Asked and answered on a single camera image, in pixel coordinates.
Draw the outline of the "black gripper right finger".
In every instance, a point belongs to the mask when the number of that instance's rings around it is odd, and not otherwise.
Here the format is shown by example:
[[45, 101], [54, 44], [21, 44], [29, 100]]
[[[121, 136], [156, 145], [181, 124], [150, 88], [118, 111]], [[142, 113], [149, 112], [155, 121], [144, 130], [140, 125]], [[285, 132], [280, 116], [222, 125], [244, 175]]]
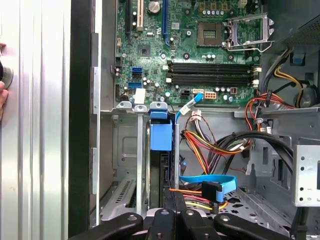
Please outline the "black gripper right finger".
[[182, 210], [179, 216], [182, 223], [180, 229], [191, 240], [220, 240], [223, 236], [231, 240], [290, 239], [288, 236], [228, 212], [218, 212], [211, 224], [195, 209]]

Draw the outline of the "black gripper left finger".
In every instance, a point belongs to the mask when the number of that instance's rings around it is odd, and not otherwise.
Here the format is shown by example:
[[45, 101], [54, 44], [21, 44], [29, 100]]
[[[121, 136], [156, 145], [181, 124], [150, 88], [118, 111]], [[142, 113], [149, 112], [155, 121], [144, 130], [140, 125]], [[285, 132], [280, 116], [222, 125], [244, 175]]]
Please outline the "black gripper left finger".
[[71, 240], [173, 240], [175, 238], [175, 198], [166, 187], [163, 208], [147, 211], [146, 217], [134, 212], [121, 214], [100, 225], [72, 236]]

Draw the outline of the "person's hand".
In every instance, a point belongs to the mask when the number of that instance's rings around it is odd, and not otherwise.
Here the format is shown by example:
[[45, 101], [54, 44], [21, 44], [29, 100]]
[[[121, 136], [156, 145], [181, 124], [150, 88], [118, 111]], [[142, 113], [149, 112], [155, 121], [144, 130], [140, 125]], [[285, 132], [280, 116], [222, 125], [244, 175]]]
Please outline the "person's hand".
[[2, 63], [0, 64], [0, 120], [2, 120], [4, 105], [8, 97], [8, 90], [5, 89], [5, 83], [3, 82], [4, 77], [4, 67]]

